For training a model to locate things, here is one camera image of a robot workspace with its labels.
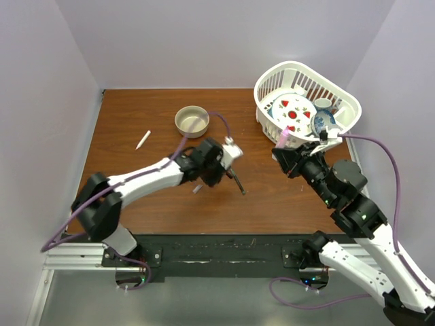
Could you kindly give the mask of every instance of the white marker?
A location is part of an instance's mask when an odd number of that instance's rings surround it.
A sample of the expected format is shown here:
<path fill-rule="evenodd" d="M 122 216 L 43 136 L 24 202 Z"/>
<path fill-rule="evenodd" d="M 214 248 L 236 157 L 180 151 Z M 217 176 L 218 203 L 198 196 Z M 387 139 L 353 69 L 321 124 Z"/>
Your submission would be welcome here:
<path fill-rule="evenodd" d="M 147 131 L 147 133 L 145 134 L 145 136 L 143 136 L 143 138 L 141 139 L 141 141 L 139 141 L 139 144 L 137 144 L 136 146 L 136 151 L 141 148 L 141 146 L 143 145 L 143 143 L 147 140 L 147 138 L 151 135 L 151 130 Z"/>
<path fill-rule="evenodd" d="M 203 185 L 197 185 L 197 186 L 195 187 L 195 189 L 192 190 L 192 192 L 193 192 L 194 194 L 196 194 L 197 192 L 199 192 L 199 191 L 201 190 L 202 187 L 203 187 Z"/>

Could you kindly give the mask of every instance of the blue and white cup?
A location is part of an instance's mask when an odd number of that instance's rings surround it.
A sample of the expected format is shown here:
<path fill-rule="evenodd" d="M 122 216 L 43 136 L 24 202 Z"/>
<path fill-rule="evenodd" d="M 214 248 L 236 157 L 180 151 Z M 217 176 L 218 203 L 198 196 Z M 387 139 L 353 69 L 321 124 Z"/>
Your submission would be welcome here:
<path fill-rule="evenodd" d="M 318 98 L 317 100 L 314 100 L 313 102 L 314 107 L 316 108 L 316 110 L 321 111 L 321 110 L 326 110 L 331 112 L 332 111 L 332 101 L 329 98 Z"/>
<path fill-rule="evenodd" d="M 311 118 L 311 131 L 315 136 L 318 137 L 320 135 L 320 132 L 326 127 L 328 127 L 328 130 L 338 128 L 332 113 L 327 110 L 319 110 Z"/>

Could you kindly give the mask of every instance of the black mounting plate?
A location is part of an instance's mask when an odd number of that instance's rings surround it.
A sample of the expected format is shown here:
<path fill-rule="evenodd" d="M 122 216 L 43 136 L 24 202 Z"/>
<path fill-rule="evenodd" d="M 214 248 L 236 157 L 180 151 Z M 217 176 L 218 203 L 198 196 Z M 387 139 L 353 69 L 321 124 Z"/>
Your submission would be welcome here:
<path fill-rule="evenodd" d="M 152 282 L 165 277 L 298 277 L 302 243 L 310 234 L 135 234 L 152 268 Z M 344 234 L 331 236 L 353 243 Z M 127 267 L 103 258 L 103 267 Z"/>

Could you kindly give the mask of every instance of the white cup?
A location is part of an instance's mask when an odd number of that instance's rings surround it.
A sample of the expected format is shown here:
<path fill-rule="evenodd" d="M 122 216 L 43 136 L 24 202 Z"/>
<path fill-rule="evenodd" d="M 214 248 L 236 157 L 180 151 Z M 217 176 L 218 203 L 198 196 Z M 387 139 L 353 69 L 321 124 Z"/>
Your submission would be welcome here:
<path fill-rule="evenodd" d="M 318 98 L 314 101 L 316 110 L 332 111 L 332 101 L 329 98 Z"/>

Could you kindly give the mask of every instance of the plate with red pattern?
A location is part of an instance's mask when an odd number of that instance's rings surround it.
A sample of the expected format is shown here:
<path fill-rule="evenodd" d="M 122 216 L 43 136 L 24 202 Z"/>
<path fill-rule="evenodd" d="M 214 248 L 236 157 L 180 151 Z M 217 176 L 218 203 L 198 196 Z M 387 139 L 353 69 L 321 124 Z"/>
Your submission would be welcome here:
<path fill-rule="evenodd" d="M 292 132 L 303 136 L 312 133 L 311 118 L 316 113 L 313 103 L 296 93 L 278 96 L 269 112 L 281 129 L 288 127 Z"/>

